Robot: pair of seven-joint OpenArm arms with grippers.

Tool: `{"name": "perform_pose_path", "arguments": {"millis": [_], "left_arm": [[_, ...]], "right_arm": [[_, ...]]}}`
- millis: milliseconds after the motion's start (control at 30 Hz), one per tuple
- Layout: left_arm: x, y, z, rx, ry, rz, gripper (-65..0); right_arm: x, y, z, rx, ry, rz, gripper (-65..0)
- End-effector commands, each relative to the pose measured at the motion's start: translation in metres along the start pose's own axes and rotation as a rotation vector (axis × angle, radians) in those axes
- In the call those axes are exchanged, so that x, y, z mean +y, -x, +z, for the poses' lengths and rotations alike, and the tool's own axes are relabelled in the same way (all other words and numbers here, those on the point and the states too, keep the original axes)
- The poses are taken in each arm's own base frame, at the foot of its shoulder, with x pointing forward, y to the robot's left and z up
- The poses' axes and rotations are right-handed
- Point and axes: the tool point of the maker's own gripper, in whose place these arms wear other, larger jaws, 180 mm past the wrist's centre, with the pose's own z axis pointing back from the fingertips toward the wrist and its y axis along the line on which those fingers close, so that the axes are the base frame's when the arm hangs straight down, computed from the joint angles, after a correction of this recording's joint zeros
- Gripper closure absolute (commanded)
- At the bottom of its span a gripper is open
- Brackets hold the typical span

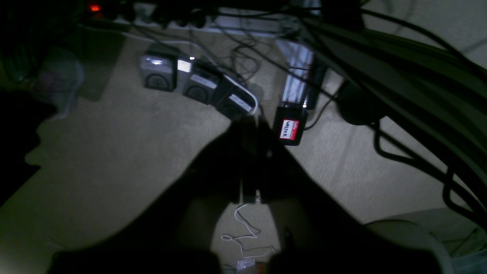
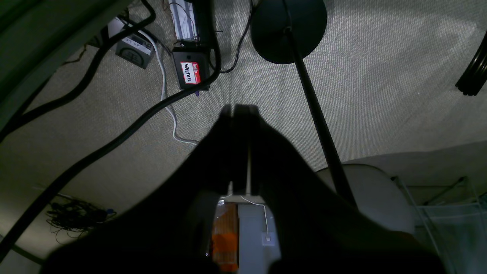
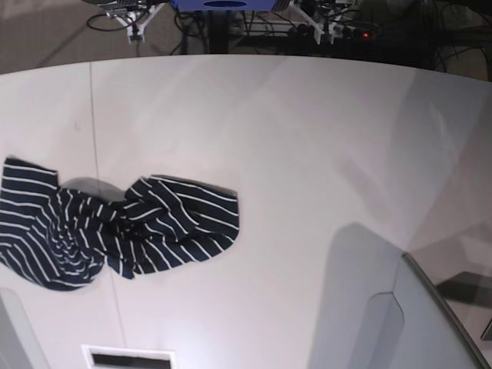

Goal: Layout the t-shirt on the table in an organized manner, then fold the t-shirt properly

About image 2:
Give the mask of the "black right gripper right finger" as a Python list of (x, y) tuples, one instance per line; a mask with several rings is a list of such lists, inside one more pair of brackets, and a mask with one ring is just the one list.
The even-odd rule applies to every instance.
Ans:
[(360, 213), (312, 171), (260, 116), (236, 105), (233, 186), (263, 198), (275, 217), (281, 259), (272, 274), (444, 274), (438, 257), (412, 236)]

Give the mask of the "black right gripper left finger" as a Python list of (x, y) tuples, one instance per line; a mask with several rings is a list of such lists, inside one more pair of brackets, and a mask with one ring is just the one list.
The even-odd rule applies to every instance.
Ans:
[(205, 256), (217, 203), (230, 180), (218, 170), (226, 105), (187, 160), (147, 198), (87, 236), (52, 252), (44, 274), (219, 274)]

